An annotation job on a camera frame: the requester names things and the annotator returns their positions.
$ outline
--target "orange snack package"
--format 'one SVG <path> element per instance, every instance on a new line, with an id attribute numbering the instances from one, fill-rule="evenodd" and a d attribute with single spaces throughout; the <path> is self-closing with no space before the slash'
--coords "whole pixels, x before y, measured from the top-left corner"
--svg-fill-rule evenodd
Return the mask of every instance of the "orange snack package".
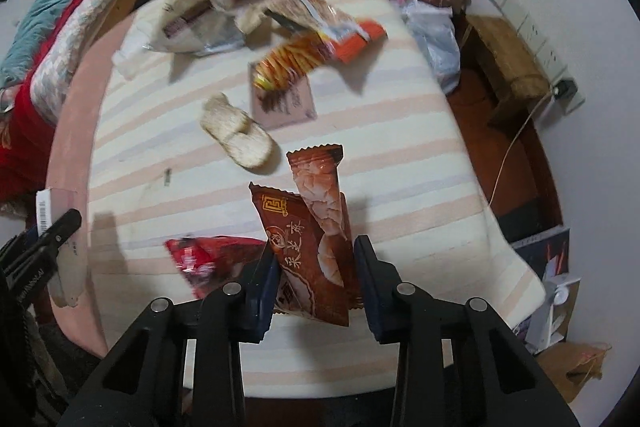
<path id="1" fill-rule="evenodd" d="M 360 284 L 353 258 L 344 196 L 338 184 L 342 145 L 320 145 L 287 153 L 300 197 L 324 232 L 322 240 L 335 257 L 350 307 L 360 307 Z"/>
<path id="2" fill-rule="evenodd" d="M 317 32 L 330 49 L 331 58 L 347 63 L 366 47 L 386 36 L 372 19 L 356 19 L 325 0 L 273 0 L 267 8 L 297 25 Z"/>
<path id="3" fill-rule="evenodd" d="M 281 281 L 277 303 L 281 308 L 289 303 L 292 312 L 348 326 L 348 300 L 337 261 L 300 195 L 252 183 L 249 190 L 287 279 Z"/>
<path id="4" fill-rule="evenodd" d="M 320 35 L 303 32 L 274 48 L 260 62 L 252 64 L 250 74 L 254 86 L 260 89 L 285 90 L 328 58 L 327 47 Z"/>

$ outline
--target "paper bag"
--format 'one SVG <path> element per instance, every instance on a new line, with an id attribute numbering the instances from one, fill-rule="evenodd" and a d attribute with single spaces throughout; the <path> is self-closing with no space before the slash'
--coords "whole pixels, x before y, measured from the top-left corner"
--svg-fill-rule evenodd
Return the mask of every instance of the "paper bag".
<path id="1" fill-rule="evenodd" d="M 590 378 L 602 378 L 602 362 L 610 346 L 559 343 L 545 349 L 536 360 L 565 402 L 571 403 Z"/>

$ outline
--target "slipper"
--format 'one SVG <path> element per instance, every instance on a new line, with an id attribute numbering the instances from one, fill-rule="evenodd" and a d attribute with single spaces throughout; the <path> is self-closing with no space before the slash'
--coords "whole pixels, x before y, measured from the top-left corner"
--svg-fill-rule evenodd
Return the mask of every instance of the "slipper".
<path id="1" fill-rule="evenodd" d="M 230 105 L 224 93 L 214 94 L 203 107 L 200 125 L 218 140 L 239 166 L 255 169 L 269 159 L 273 148 L 271 136 L 247 113 Z"/>

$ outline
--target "screw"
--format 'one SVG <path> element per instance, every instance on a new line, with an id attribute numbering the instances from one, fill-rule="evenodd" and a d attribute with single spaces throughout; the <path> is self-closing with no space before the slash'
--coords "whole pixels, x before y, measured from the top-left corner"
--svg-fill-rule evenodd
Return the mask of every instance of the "screw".
<path id="1" fill-rule="evenodd" d="M 151 311 L 156 313 L 163 312 L 168 307 L 169 307 L 169 301 L 164 297 L 156 299 L 151 303 Z"/>
<path id="2" fill-rule="evenodd" d="M 401 282 L 396 286 L 396 290 L 400 295 L 413 295 L 415 293 L 415 286 L 410 282 Z"/>
<path id="3" fill-rule="evenodd" d="M 227 295 L 236 295 L 240 293 L 242 286 L 239 282 L 228 282 L 222 286 L 222 291 Z"/>
<path id="4" fill-rule="evenodd" d="M 469 301 L 469 307 L 477 312 L 485 312 L 489 304 L 487 304 L 484 299 L 474 297 Z"/>

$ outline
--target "snack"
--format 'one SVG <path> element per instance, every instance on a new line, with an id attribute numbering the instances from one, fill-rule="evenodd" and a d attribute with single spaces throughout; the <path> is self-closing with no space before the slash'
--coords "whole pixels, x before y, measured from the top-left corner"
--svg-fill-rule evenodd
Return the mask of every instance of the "snack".
<path id="1" fill-rule="evenodd" d="M 355 58 L 368 42 L 386 35 L 385 29 L 374 20 L 351 17 L 325 0 L 271 0 L 239 16 L 236 25 L 249 33 L 264 15 L 287 28 L 303 27 L 317 32 L 331 58 L 344 63 Z M 283 23 L 283 18 L 290 23 Z"/>
<path id="2" fill-rule="evenodd" d="M 245 264 L 259 259 L 265 243 L 249 237 L 218 235 L 169 239 L 164 245 L 195 297 L 204 299 L 227 280 L 238 277 Z"/>
<path id="3" fill-rule="evenodd" d="M 337 261 L 352 307 L 360 304 L 360 285 L 356 276 L 353 244 L 345 223 L 346 206 L 342 205 L 338 185 L 338 164 L 342 145 L 320 145 L 287 153 L 293 181 L 312 216 L 325 233 L 322 247 Z"/>
<path id="4" fill-rule="evenodd" d="M 222 92 L 207 100 L 200 125 L 220 142 L 239 166 L 254 169 L 267 162 L 273 140 L 247 113 L 230 105 Z"/>
<path id="5" fill-rule="evenodd" d="M 320 35 L 300 33 L 269 52 L 260 62 L 252 64 L 251 78 L 260 89 L 285 90 L 309 71 L 329 59 Z"/>
<path id="6" fill-rule="evenodd" d="M 252 83 L 250 107 L 251 117 L 266 131 L 315 120 L 318 116 L 306 76 L 284 91 L 265 91 Z"/>
<path id="7" fill-rule="evenodd" d="M 296 312 L 297 306 L 308 317 L 348 326 L 348 301 L 339 273 L 336 277 L 337 261 L 326 243 L 320 251 L 324 233 L 305 202 L 298 194 L 277 188 L 251 183 L 249 189 L 273 253 L 294 294 L 288 298 L 281 295 L 277 299 L 279 307 L 289 305 L 289 310 Z"/>

